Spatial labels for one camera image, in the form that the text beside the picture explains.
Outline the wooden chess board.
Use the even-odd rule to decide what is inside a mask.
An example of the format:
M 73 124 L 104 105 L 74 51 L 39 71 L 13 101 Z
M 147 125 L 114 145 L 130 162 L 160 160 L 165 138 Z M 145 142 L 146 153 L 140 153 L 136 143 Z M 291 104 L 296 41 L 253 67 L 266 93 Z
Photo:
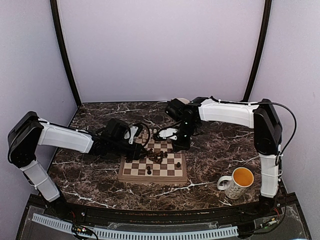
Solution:
M 187 183 L 186 158 L 183 151 L 174 152 L 172 143 L 149 143 L 145 144 L 147 150 L 154 152 L 164 151 L 168 155 L 161 164 L 154 163 L 147 157 L 128 161 L 121 158 L 117 179 L 123 183 L 134 184 L 161 184 L 161 185 L 183 185 Z M 147 174 L 147 166 L 151 166 L 151 175 Z

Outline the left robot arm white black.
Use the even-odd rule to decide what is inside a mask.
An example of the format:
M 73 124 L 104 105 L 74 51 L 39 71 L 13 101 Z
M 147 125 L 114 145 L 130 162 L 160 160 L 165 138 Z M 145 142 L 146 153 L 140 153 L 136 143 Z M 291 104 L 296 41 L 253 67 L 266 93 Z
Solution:
M 139 124 L 129 126 L 120 119 L 112 118 L 98 132 L 89 132 L 49 122 L 29 111 L 8 134 L 7 158 L 51 203 L 51 210 L 58 217 L 67 218 L 71 208 L 62 200 L 63 194 L 38 161 L 38 148 L 67 149 L 100 157 L 114 154 L 128 160 L 139 160 L 147 152 L 143 144 L 134 141 L 141 130 Z

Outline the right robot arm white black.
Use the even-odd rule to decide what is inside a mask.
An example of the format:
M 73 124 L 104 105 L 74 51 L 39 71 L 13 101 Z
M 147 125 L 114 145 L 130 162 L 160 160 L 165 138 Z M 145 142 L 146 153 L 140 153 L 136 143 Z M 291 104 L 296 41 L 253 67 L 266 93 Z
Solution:
M 268 99 L 261 102 L 222 101 L 213 97 L 197 97 L 191 101 L 174 98 L 165 113 L 179 125 L 157 133 L 160 139 L 173 140 L 173 150 L 187 151 L 191 137 L 203 122 L 222 122 L 248 127 L 254 133 L 254 147 L 261 163 L 260 194 L 264 198 L 255 205 L 255 213 L 266 217 L 275 208 L 271 199 L 278 192 L 280 158 L 282 156 L 282 124 Z

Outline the white chess pieces row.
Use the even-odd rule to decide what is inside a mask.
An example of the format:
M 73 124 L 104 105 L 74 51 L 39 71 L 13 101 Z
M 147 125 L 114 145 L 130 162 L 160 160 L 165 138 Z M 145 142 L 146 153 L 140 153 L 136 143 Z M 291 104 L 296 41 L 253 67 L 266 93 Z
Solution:
M 170 144 L 172 142 L 171 139 L 166 139 L 166 140 L 160 140 L 157 141 L 153 137 L 153 133 L 156 133 L 156 129 L 149 129 L 150 132 L 148 132 L 146 129 L 144 129 L 139 136 L 135 137 L 134 141 L 136 143 L 140 143 L 142 145 L 147 145 L 147 144 Z

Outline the pile of dark chess pieces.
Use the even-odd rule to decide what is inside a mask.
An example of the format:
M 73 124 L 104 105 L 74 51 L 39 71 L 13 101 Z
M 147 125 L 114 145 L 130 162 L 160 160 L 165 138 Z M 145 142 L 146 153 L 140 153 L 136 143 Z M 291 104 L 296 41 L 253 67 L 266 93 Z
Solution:
M 163 159 L 168 157 L 168 152 L 162 150 L 160 152 L 154 152 L 151 148 L 147 151 L 146 157 L 156 164 L 161 164 Z

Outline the seashell pattern mug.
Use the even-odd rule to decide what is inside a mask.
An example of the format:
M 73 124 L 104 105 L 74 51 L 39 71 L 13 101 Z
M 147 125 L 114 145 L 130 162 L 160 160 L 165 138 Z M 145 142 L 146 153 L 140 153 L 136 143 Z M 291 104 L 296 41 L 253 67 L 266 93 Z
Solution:
M 186 99 L 186 98 L 179 98 L 179 100 L 180 100 L 182 103 L 184 103 L 185 105 L 187 105 L 187 104 L 190 103 L 190 101 L 189 101 L 188 99 Z

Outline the white mug yellow inside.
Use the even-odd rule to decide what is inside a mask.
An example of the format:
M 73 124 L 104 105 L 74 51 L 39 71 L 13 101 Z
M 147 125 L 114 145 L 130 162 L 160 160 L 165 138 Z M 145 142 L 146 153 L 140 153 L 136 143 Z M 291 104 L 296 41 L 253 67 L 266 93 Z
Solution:
M 238 200 L 253 182 L 253 173 L 248 168 L 238 167 L 232 175 L 225 175 L 218 179 L 217 189 L 224 191 L 229 199 Z

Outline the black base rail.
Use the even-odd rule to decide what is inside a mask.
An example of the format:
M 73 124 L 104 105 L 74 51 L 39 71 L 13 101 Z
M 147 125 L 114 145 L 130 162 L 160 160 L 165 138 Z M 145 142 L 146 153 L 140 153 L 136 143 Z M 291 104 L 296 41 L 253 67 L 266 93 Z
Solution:
M 164 207 L 152 205 L 151 210 L 117 209 L 107 204 L 85 199 L 83 204 L 67 201 L 71 210 L 67 220 L 93 226 L 106 225 L 111 222 L 134 225 L 182 225 L 204 222 L 219 222 L 221 224 L 248 225 L 259 218 L 281 218 L 288 205 L 298 204 L 295 193 L 280 196 L 277 199 L 279 206 L 262 209 L 259 202 L 241 205 L 186 210 L 183 204 L 174 201 Z

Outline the right black frame post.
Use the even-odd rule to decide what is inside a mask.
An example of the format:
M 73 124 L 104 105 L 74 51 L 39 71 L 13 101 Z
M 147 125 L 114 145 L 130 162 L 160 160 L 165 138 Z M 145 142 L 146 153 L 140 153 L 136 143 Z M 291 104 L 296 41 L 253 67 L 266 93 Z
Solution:
M 272 0 L 265 0 L 264 1 L 264 8 L 263 8 L 263 14 L 262 14 L 262 20 L 261 20 L 261 27 L 259 31 L 259 37 L 257 41 L 256 51 L 252 63 L 252 68 L 250 71 L 250 75 L 248 78 L 248 82 L 246 85 L 246 89 L 242 98 L 243 102 L 248 102 L 255 84 L 255 80 L 257 77 L 258 69 L 260 66 L 265 40 L 267 36 L 268 26 L 269 26 L 269 20 L 271 15 L 271 8 L 272 8 Z

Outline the black frame post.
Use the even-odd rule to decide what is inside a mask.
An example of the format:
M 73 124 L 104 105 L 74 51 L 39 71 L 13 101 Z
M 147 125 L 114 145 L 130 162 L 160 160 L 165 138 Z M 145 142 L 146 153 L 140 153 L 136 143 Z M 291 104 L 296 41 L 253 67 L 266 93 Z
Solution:
M 271 8 L 272 8 L 272 0 L 265 0 L 264 1 L 264 8 L 263 8 L 263 14 L 262 14 L 262 20 L 261 20 L 261 27 L 259 31 L 259 37 L 257 41 L 256 51 L 252 63 L 252 68 L 250 71 L 250 75 L 248 78 L 248 82 L 246 85 L 246 89 L 242 98 L 243 102 L 248 102 L 255 84 L 255 80 L 257 77 L 258 69 L 260 66 L 265 40 L 267 36 L 268 26 L 269 26 L 269 20 L 271 15 Z
M 76 81 L 74 79 L 71 64 L 69 61 L 69 56 L 67 53 L 67 48 L 66 48 L 66 44 L 65 44 L 65 39 L 64 39 L 60 14 L 59 14 L 58 1 L 57 0 L 50 0 L 49 2 L 50 2 L 50 9 L 51 9 L 51 15 L 52 15 L 52 20 L 53 20 L 55 35 L 56 35 L 62 63 L 64 66 L 65 74 L 66 74 L 68 84 L 69 84 L 73 99 L 75 101 L 75 104 L 76 104 L 77 108 L 79 108 L 82 105 L 82 101 L 81 101 L 80 94 L 79 94 L 79 91 L 76 86 Z

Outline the left black frame post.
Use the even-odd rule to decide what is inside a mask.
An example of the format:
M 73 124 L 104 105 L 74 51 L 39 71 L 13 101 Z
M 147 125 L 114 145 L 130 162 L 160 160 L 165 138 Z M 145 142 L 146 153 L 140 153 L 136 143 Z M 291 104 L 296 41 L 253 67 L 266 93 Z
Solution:
M 71 64 L 69 61 L 69 56 L 67 53 L 67 48 L 66 48 L 66 44 L 65 44 L 65 39 L 64 39 L 60 14 L 59 14 L 58 1 L 57 0 L 50 0 L 49 2 L 50 2 L 50 9 L 51 9 L 51 15 L 52 15 L 52 20 L 53 20 L 55 35 L 56 35 L 62 63 L 64 66 L 65 74 L 66 74 L 68 84 L 69 84 L 73 99 L 75 101 L 75 104 L 76 104 L 77 108 L 79 108 L 82 105 L 82 101 L 81 101 L 80 94 L 79 94 L 79 91 L 76 86 L 76 81 L 74 79 Z

